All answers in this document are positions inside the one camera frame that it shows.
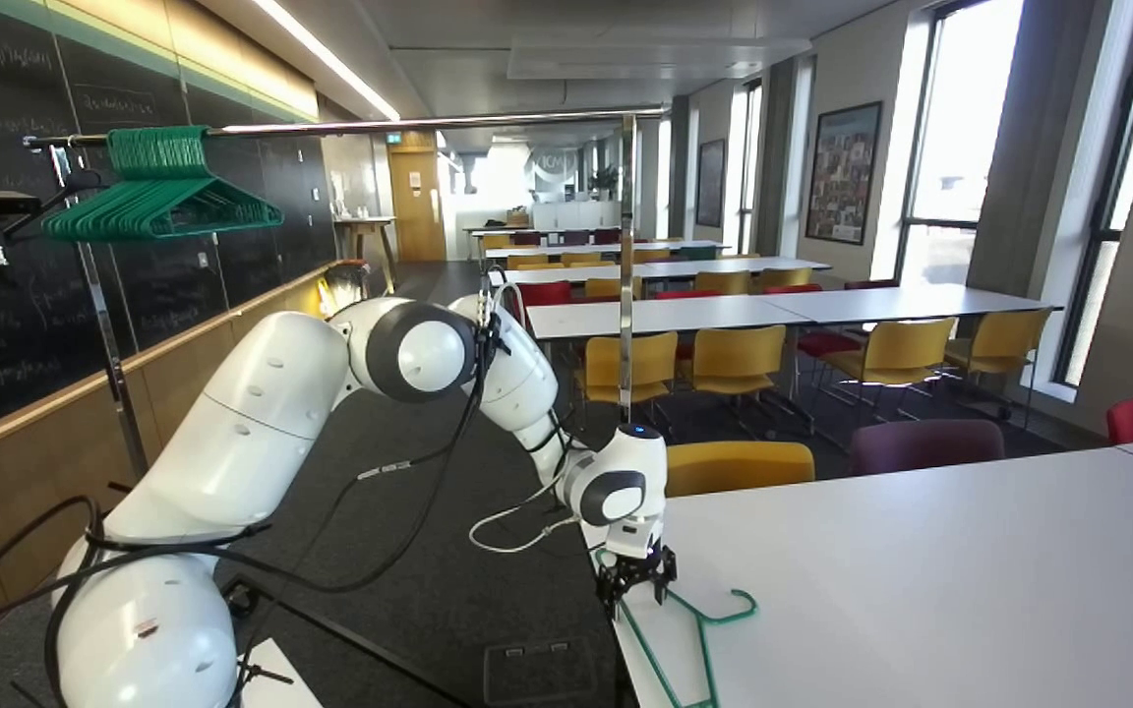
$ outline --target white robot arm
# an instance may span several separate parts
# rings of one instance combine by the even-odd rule
[[[638,580],[668,581],[660,546],[664,442],[622,429],[587,453],[557,429],[557,372],[526,331],[488,301],[453,311],[411,301],[368,301],[319,324],[263,320],[210,379],[183,429],[108,515],[115,542],[221,542],[263,525],[289,496],[330,411],[351,390],[428,400],[477,387],[479,414],[507,429],[543,486],[619,560],[608,594]],[[75,708],[230,703],[238,697],[234,615],[213,581],[213,554],[150,554],[103,571],[63,597],[57,634],[60,692]]]

